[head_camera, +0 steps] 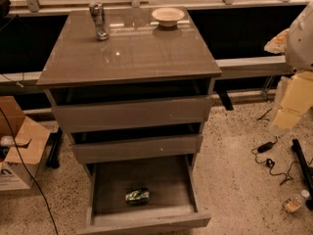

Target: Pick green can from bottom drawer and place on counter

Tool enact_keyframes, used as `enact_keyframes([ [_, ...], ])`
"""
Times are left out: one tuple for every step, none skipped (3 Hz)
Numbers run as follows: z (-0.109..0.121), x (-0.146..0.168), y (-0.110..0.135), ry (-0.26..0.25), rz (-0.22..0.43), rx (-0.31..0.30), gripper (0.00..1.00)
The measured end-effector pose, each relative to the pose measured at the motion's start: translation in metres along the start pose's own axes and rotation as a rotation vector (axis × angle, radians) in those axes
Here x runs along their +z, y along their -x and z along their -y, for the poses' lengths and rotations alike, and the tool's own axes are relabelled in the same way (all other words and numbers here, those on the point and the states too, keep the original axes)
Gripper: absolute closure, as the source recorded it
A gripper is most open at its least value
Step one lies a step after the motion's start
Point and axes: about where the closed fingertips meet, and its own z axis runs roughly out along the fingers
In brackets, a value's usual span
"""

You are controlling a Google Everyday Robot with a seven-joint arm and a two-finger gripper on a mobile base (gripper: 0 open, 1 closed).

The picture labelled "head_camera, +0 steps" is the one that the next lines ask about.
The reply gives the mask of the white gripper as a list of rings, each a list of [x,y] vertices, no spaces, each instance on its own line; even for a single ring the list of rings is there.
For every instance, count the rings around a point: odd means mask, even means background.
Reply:
[[[284,54],[289,29],[286,28],[268,41],[264,50],[272,54]],[[291,78],[282,77],[276,91],[271,133],[283,135],[298,124],[302,116],[313,106],[313,72],[304,71]]]

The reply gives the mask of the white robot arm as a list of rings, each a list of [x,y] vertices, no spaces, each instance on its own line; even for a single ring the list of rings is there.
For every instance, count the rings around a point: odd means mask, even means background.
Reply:
[[[270,132],[284,135],[313,107],[313,2],[309,2],[291,26],[264,46],[273,54],[284,54],[294,75],[282,77],[275,95]]]

